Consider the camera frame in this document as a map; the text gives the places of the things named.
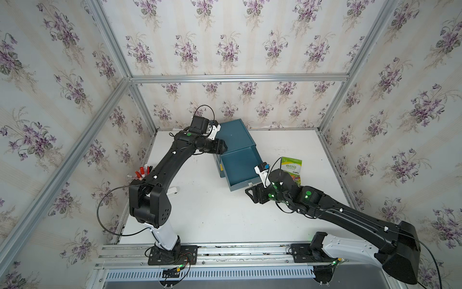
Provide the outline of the aluminium mounting rail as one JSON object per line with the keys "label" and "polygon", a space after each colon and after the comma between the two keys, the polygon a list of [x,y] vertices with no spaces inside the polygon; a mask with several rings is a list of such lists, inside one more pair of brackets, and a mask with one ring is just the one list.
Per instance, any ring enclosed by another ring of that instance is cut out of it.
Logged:
{"label": "aluminium mounting rail", "polygon": [[236,287],[244,281],[308,281],[315,289],[404,289],[381,268],[351,257],[337,261],[315,261],[287,242],[186,244],[179,264],[185,268],[168,273],[166,264],[146,244],[104,245],[90,275],[88,289],[146,284],[150,288],[180,289],[206,282]]}

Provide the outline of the red marker pens holder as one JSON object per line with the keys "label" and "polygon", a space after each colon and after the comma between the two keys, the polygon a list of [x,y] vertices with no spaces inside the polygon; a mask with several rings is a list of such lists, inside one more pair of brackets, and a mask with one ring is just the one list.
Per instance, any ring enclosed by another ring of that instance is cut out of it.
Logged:
{"label": "red marker pens holder", "polygon": [[134,179],[139,180],[139,181],[143,180],[145,177],[148,176],[148,174],[151,172],[152,169],[153,169],[153,166],[149,166],[148,164],[145,164],[144,166],[139,167],[139,169],[135,171]]}

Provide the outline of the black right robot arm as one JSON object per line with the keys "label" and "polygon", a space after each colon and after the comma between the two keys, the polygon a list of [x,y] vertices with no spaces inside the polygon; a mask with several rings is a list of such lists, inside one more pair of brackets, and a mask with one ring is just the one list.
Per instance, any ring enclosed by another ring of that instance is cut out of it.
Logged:
{"label": "black right robot arm", "polygon": [[382,268],[389,276],[406,284],[418,281],[421,245],[415,227],[405,221],[394,224],[350,208],[321,190],[299,186],[289,173],[280,169],[266,171],[263,182],[246,189],[254,203],[274,201],[287,205],[290,212],[309,219],[325,220],[355,234],[356,238],[316,232],[307,244],[292,244],[296,263],[322,263],[327,273],[315,280],[328,283],[340,260],[353,260]]}

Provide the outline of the teal top drawer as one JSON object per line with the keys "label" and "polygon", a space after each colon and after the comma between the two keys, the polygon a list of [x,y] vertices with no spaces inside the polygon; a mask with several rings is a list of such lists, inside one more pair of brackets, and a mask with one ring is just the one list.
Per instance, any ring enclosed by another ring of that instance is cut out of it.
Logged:
{"label": "teal top drawer", "polygon": [[250,184],[261,183],[261,177],[255,172],[255,167],[263,163],[256,146],[249,146],[220,156],[224,177],[229,190],[236,191]]}

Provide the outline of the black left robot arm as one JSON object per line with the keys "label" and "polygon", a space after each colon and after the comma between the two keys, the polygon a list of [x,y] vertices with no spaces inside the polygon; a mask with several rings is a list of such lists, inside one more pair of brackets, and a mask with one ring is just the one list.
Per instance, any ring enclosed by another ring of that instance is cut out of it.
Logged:
{"label": "black left robot arm", "polygon": [[170,149],[156,167],[129,186],[129,213],[151,230],[160,249],[176,251],[180,245],[180,238],[168,221],[172,205],[167,191],[183,164],[197,151],[221,155],[227,151],[227,145],[219,138],[182,130],[173,136]]}

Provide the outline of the green seed bag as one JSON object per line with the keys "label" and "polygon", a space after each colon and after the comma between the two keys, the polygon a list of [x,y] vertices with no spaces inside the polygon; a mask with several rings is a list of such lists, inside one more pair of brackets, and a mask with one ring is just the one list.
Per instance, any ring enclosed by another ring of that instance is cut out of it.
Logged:
{"label": "green seed bag", "polygon": [[301,160],[289,157],[282,157],[280,168],[282,171],[287,172],[297,185],[301,185]]}

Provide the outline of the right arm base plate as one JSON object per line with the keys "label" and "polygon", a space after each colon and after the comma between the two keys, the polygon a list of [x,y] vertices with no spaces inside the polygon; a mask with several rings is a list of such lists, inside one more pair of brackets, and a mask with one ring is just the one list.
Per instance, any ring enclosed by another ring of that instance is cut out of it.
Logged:
{"label": "right arm base plate", "polygon": [[287,253],[293,257],[295,263],[329,263],[330,265],[338,265],[340,260],[328,256],[321,245],[313,246],[309,243],[291,244]]}

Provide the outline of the teal drawer cabinet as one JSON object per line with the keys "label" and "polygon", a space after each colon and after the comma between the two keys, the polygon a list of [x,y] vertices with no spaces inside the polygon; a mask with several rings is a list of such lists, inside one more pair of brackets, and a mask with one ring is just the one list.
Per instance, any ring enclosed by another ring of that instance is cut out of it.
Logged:
{"label": "teal drawer cabinet", "polygon": [[[256,146],[255,141],[241,119],[222,123],[221,130],[217,133],[217,138],[224,140],[227,145],[227,152],[224,154],[249,146]],[[224,178],[223,167],[220,164],[220,156],[221,155],[214,155],[214,160],[220,176]]]}

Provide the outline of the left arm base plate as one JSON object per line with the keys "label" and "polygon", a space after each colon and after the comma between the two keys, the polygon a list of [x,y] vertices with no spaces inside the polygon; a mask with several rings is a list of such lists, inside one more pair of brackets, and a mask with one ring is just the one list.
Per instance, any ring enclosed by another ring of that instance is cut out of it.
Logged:
{"label": "left arm base plate", "polygon": [[195,245],[180,245],[173,250],[165,250],[154,246],[148,253],[148,265],[186,265],[186,263],[195,265],[198,248]]}

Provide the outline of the white marker pen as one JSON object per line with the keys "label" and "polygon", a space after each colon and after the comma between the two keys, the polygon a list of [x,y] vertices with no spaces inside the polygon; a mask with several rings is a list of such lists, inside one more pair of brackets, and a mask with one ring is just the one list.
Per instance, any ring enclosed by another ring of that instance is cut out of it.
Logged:
{"label": "white marker pen", "polygon": [[177,195],[178,193],[179,193],[179,189],[177,187],[170,187],[167,190],[167,196]]}

